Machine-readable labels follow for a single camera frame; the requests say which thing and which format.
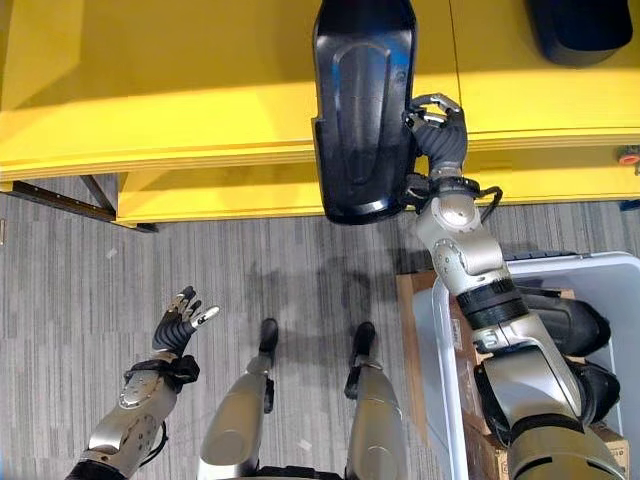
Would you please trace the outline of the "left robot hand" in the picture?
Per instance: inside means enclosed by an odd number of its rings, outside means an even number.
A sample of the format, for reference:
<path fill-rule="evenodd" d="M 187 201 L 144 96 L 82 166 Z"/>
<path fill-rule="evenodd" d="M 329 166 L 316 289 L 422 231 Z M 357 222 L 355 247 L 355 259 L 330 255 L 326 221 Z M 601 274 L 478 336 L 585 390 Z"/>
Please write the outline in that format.
<path fill-rule="evenodd" d="M 218 305 L 205 309 L 201 305 L 192 286 L 181 290 L 166 308 L 156 327 L 152 339 L 153 350 L 180 357 L 192 335 L 221 310 Z"/>

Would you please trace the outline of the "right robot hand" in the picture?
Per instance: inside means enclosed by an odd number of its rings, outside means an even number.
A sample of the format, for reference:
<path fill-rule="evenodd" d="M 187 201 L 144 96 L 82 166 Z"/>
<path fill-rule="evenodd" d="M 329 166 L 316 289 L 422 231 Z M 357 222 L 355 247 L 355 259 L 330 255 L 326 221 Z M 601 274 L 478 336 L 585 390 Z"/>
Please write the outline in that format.
<path fill-rule="evenodd" d="M 430 176 L 461 176 L 468 150 L 465 113 L 442 93 L 413 98 L 404 114 L 419 152 L 428 159 Z"/>

